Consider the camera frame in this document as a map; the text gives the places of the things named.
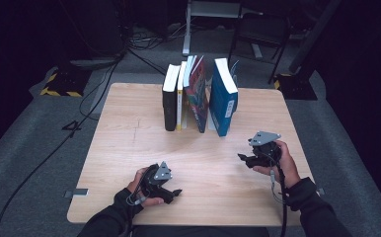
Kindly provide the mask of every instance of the hazard tape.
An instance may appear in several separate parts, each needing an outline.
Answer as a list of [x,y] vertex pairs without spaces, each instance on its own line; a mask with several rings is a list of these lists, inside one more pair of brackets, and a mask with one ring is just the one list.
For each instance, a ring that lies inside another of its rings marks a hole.
[[41,95],[49,96],[69,96],[69,97],[82,97],[83,89],[78,88],[74,90],[69,88],[70,85],[64,84],[61,80],[58,80],[58,70],[55,70],[49,77],[43,89],[40,91]]

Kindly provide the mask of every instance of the yellow and black tape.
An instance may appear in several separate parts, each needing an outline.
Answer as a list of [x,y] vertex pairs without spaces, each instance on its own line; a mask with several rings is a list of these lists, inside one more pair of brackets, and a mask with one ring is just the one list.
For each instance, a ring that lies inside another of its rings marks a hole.
[[49,96],[82,97],[90,74],[91,72],[82,71],[67,76],[66,74],[61,75],[58,73],[58,70],[55,70],[40,91],[40,94]]

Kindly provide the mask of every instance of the gray carpet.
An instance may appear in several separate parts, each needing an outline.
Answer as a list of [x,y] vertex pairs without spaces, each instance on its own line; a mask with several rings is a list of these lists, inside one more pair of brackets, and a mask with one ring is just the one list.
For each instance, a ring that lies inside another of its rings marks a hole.
[[[207,61],[224,57],[230,38],[231,32],[227,31],[198,32],[192,36],[190,52],[204,54]],[[181,55],[182,43],[183,39],[178,38],[151,50],[135,52],[166,70],[169,63],[179,64],[185,60]],[[293,42],[289,46],[278,72],[286,72],[297,45]],[[250,54],[249,46],[241,47],[242,54]],[[232,60],[237,58],[241,60],[240,87],[272,88],[267,83],[270,64],[237,56]],[[73,120],[83,119],[79,110],[87,113],[102,94],[102,89],[94,89],[105,78],[107,69],[93,72],[85,90],[85,94],[93,92],[89,97],[40,96],[52,70],[31,88],[34,100],[0,140],[0,211],[23,179],[67,136],[68,131],[61,128]],[[129,53],[116,68],[111,81],[162,83],[163,77]],[[318,101],[286,103],[314,179],[326,192],[323,198],[334,207],[353,236],[381,236],[381,194],[325,100],[325,85],[320,76],[316,73],[310,81]],[[25,183],[4,214],[0,236],[76,236],[82,225],[67,221],[70,199],[63,194],[76,187],[96,125],[96,121],[87,119],[82,129]],[[279,236],[279,228],[268,230],[270,236]],[[301,227],[288,227],[286,236],[304,236],[304,232]]]

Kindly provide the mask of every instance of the sleeve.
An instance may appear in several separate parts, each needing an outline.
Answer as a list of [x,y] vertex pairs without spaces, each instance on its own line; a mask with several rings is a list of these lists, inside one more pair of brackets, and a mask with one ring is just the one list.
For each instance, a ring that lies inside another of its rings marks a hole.
[[123,189],[114,196],[114,204],[95,214],[83,227],[78,237],[117,237],[128,229],[135,214],[143,207],[129,205],[126,199],[131,194],[128,189]]
[[302,179],[287,190],[291,210],[301,211],[301,224],[307,236],[351,236],[337,219],[333,208],[316,193],[310,178]]

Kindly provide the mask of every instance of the standing book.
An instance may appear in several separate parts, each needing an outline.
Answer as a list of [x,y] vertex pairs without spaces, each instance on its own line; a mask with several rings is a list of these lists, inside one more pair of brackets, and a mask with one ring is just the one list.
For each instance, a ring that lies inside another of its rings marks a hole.
[[227,135],[231,117],[236,111],[237,100],[238,89],[228,70],[227,59],[215,59],[209,111],[219,136]]
[[182,130],[187,127],[188,100],[184,90],[184,77],[187,68],[187,62],[181,63],[181,70],[178,78],[178,110],[176,118],[176,130]]
[[170,64],[163,83],[163,111],[165,128],[168,131],[174,131],[176,127],[177,86],[180,68],[179,65]]
[[208,100],[205,92],[205,67],[203,56],[188,57],[184,88],[188,103],[196,120],[199,132],[204,133],[208,115]]

